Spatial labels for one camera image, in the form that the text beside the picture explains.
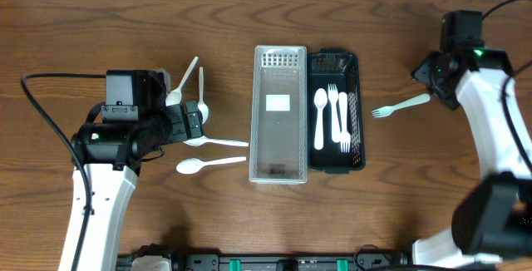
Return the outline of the white plastic fork hidden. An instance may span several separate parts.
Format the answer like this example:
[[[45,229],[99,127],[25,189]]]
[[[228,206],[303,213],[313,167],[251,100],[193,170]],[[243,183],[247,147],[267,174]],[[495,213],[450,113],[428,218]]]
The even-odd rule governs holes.
[[[340,142],[340,125],[337,115],[338,90],[335,84],[328,84],[328,100],[331,106],[331,135],[332,141]]]

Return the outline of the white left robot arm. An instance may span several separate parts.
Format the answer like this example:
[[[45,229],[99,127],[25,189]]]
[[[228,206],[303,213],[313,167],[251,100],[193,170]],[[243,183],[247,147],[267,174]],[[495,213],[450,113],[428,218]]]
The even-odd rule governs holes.
[[[196,101],[182,106],[95,105],[72,137],[71,216],[59,268],[116,267],[124,218],[142,163],[165,145],[203,135]]]

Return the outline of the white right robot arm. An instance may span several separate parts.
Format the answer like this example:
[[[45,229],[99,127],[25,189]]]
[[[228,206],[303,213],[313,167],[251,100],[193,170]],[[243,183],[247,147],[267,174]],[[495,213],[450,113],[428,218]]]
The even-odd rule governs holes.
[[[531,255],[531,139],[515,99],[515,72],[493,49],[430,52],[411,74],[452,110],[464,110],[479,158],[480,183],[451,227],[411,248],[411,261],[449,269]]]

